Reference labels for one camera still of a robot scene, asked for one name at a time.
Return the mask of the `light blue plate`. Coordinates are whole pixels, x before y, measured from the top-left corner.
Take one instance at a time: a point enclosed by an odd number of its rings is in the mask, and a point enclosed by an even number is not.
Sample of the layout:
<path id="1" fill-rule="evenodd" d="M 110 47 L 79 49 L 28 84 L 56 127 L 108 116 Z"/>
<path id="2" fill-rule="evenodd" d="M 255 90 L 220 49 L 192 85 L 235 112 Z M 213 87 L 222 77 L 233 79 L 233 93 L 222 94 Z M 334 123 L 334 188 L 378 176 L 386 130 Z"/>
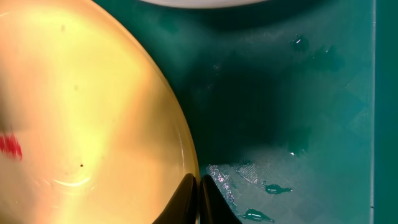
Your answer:
<path id="1" fill-rule="evenodd" d="M 265 0 L 142 0 L 151 4 L 185 9 L 213 9 L 243 6 Z"/>

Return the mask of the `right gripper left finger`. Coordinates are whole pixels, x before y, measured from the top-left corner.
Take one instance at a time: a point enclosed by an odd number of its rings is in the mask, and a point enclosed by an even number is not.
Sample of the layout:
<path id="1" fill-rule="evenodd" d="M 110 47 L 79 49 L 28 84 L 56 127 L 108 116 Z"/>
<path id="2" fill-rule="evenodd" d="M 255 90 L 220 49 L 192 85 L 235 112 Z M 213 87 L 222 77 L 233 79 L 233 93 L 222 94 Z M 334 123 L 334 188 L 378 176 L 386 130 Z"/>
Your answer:
<path id="1" fill-rule="evenodd" d="M 186 174 L 153 224 L 195 224 L 197 200 L 196 178 L 191 173 Z"/>

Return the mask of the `green plate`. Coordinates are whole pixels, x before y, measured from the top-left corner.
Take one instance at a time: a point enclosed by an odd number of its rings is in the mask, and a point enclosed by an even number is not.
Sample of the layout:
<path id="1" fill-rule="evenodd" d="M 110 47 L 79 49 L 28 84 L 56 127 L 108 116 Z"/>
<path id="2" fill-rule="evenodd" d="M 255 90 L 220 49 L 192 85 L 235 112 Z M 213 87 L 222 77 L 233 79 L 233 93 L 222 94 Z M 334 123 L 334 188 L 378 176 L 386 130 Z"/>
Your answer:
<path id="1" fill-rule="evenodd" d="M 1 222 L 179 223 L 198 162 L 143 46 L 93 1 L 1 1 Z"/>

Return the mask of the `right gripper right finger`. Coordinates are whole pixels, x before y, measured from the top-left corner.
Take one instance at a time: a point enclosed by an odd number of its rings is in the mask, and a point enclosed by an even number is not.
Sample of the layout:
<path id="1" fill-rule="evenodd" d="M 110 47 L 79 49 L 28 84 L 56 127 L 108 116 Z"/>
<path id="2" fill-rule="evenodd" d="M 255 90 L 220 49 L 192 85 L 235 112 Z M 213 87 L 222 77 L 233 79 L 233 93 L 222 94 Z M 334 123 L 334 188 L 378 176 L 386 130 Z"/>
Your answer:
<path id="1" fill-rule="evenodd" d="M 200 224 L 242 224 L 208 174 L 201 178 L 199 209 Z"/>

